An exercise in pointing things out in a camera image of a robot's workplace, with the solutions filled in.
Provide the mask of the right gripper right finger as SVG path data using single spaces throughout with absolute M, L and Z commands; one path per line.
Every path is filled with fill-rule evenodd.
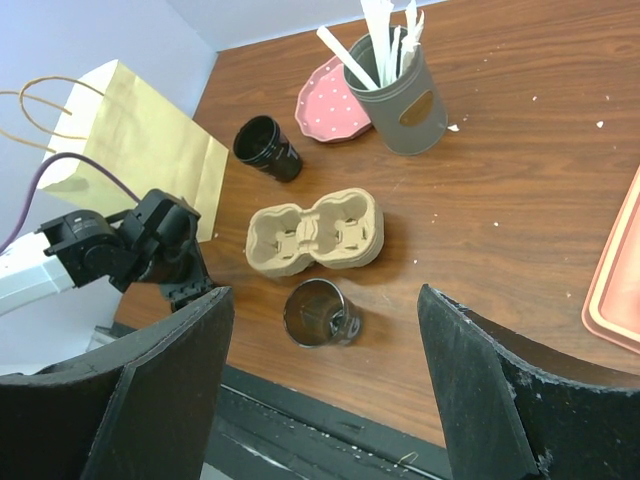
M 422 343 L 456 479 L 636 479 L 639 378 L 423 285 Z

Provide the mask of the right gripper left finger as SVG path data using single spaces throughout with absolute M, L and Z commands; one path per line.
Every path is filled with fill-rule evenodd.
M 199 478 L 233 323 L 233 293 L 217 288 L 106 346 L 2 376 L 2 478 Z

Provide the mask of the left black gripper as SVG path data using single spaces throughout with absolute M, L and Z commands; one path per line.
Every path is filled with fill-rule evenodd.
M 197 241 L 199 219 L 185 200 L 159 189 L 108 216 L 119 241 L 109 283 L 122 293 L 134 283 L 155 284 L 173 312 L 212 291 Z

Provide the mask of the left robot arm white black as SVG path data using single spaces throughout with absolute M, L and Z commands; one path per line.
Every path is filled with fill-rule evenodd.
M 156 285 L 173 311 L 215 288 L 196 239 L 197 213 L 158 189 L 108 217 L 77 210 L 22 235 L 1 252 L 1 311 L 107 279 L 124 293 Z

